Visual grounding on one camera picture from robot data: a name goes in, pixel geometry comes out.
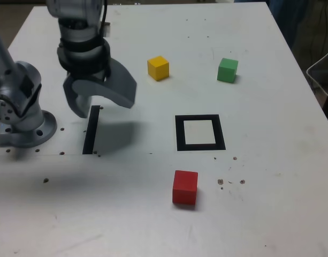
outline blue cloth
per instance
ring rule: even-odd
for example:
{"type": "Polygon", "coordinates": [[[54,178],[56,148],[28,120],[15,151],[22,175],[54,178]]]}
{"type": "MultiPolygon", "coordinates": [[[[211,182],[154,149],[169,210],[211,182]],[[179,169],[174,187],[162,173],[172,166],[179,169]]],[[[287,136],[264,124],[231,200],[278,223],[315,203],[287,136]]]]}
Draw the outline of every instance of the blue cloth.
{"type": "Polygon", "coordinates": [[[266,2],[288,46],[293,46],[299,22],[303,19],[308,0],[235,0],[236,3],[266,2]]]}

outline cube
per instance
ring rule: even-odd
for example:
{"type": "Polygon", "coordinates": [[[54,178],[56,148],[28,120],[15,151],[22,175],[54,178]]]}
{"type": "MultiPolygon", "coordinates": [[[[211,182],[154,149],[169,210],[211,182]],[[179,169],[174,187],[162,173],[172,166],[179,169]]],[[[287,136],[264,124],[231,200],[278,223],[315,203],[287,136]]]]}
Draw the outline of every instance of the cube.
{"type": "Polygon", "coordinates": [[[172,202],[183,205],[195,205],[197,179],[197,172],[176,170],[173,181],[172,202]]]}
{"type": "Polygon", "coordinates": [[[217,80],[233,83],[238,69],[238,61],[223,58],[218,67],[217,80]]]}
{"type": "Polygon", "coordinates": [[[148,74],[156,81],[167,78],[170,75],[169,62],[162,56],[147,61],[148,74]]]}

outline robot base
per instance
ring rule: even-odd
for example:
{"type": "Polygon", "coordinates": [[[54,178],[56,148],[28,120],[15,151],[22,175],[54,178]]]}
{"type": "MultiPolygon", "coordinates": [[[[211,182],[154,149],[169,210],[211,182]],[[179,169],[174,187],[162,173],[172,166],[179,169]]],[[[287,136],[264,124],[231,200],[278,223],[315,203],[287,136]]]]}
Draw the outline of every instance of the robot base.
{"type": "Polygon", "coordinates": [[[42,111],[43,123],[32,130],[19,132],[11,125],[0,123],[0,146],[28,148],[38,146],[49,140],[57,130],[53,114],[42,111]]]}

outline white square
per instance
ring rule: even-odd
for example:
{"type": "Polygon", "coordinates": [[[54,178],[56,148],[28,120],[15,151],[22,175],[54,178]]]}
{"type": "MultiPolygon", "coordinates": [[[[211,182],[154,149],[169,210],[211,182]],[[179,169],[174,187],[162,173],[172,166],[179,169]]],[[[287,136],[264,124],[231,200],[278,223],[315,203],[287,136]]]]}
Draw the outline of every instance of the white square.
{"type": "Polygon", "coordinates": [[[185,120],[185,144],[216,143],[211,120],[185,120]]]}

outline black cable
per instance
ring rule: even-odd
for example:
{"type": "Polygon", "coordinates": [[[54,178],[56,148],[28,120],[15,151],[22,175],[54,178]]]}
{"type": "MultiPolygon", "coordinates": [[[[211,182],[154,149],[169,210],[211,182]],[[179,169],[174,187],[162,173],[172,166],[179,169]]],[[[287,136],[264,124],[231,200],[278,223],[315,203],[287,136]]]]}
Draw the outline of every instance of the black cable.
{"type": "Polygon", "coordinates": [[[101,35],[101,37],[103,37],[103,33],[104,33],[104,23],[105,23],[107,6],[108,6],[108,0],[104,0],[103,18],[102,18],[102,23],[101,23],[101,27],[100,27],[100,35],[101,35]]]}
{"type": "Polygon", "coordinates": [[[325,14],[325,36],[324,36],[324,40],[323,40],[323,45],[322,45],[322,51],[321,51],[321,56],[319,59],[321,59],[323,57],[323,51],[324,51],[324,47],[325,47],[325,43],[328,37],[328,15],[327,15],[327,10],[328,8],[328,0],[326,2],[325,8],[324,8],[324,14],[325,14]]]}

